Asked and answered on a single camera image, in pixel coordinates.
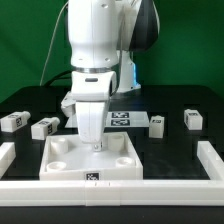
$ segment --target green backdrop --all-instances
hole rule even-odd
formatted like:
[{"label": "green backdrop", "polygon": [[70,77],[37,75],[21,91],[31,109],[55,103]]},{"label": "green backdrop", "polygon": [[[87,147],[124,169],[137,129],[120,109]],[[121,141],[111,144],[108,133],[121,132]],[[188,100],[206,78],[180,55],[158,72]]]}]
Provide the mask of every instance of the green backdrop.
[{"label": "green backdrop", "polygon": [[[160,37],[149,51],[135,54],[138,81],[204,85],[224,97],[224,1],[154,1]],[[55,21],[65,2],[0,0],[0,101],[22,87],[39,85]],[[45,81],[70,68],[65,30],[61,21]]]}]

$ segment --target black cable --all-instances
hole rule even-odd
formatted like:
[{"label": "black cable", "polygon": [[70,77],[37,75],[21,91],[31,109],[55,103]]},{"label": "black cable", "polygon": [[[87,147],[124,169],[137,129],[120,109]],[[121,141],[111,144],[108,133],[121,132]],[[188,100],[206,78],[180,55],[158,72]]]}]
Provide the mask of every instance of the black cable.
[{"label": "black cable", "polygon": [[71,74],[71,73],[72,73],[71,70],[67,70],[67,71],[59,73],[58,75],[54,76],[52,79],[47,81],[44,84],[44,87],[49,87],[54,81],[59,80],[59,79],[69,79],[70,77],[64,77],[64,78],[61,78],[61,77],[64,76],[64,75],[67,75],[67,74]]}]

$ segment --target black table surface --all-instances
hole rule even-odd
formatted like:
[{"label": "black table surface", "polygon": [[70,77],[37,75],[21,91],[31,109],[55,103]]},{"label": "black table surface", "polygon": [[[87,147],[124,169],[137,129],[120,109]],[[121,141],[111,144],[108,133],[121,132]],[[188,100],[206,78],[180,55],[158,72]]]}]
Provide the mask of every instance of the black table surface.
[{"label": "black table surface", "polygon": [[[31,125],[44,117],[59,117],[57,135],[77,134],[64,128],[67,118],[61,101],[67,87],[22,88],[0,104],[0,117],[29,111],[28,125],[14,133],[0,133],[0,144],[15,142],[16,159],[2,180],[38,180],[44,141],[31,139]],[[184,125],[184,110],[203,117],[201,131]],[[163,139],[149,139],[148,128],[106,128],[126,131],[144,167],[144,179],[209,179],[196,156],[197,142],[210,141],[224,158],[224,100],[203,86],[143,86],[140,93],[111,100],[110,111],[146,111],[165,117]],[[0,208],[3,223],[224,223],[224,207],[120,206],[120,207],[9,207]]]}]

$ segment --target small white cube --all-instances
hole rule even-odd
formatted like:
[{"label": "small white cube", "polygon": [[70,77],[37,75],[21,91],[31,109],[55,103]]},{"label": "small white cube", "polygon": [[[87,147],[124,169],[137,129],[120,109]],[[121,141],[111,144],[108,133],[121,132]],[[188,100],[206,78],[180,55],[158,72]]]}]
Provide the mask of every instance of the small white cube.
[{"label": "small white cube", "polygon": [[57,117],[44,118],[31,126],[32,139],[45,140],[48,135],[57,131],[60,120]]},{"label": "small white cube", "polygon": [[184,111],[184,123],[189,130],[202,130],[203,117],[197,110]]},{"label": "small white cube", "polygon": [[149,138],[163,138],[164,117],[153,116],[149,122]]},{"label": "small white cube", "polygon": [[14,112],[1,119],[1,130],[3,132],[14,132],[27,125],[30,113],[27,111]]}]

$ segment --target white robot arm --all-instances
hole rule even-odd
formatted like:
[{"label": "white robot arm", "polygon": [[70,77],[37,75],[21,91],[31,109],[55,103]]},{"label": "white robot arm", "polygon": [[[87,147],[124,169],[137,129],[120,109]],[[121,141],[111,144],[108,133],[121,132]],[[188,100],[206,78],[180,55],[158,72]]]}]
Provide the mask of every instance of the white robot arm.
[{"label": "white robot arm", "polygon": [[109,100],[119,85],[118,76],[111,69],[119,63],[117,50],[121,63],[122,50],[148,48],[150,36],[138,34],[142,25],[140,31],[136,28],[142,18],[148,18],[139,14],[144,13],[147,4],[151,4],[156,20],[154,27],[149,26],[155,32],[150,35],[156,39],[159,23],[152,0],[69,0],[68,31],[75,70],[71,94],[76,101],[79,136],[85,143],[95,147],[101,143]]}]

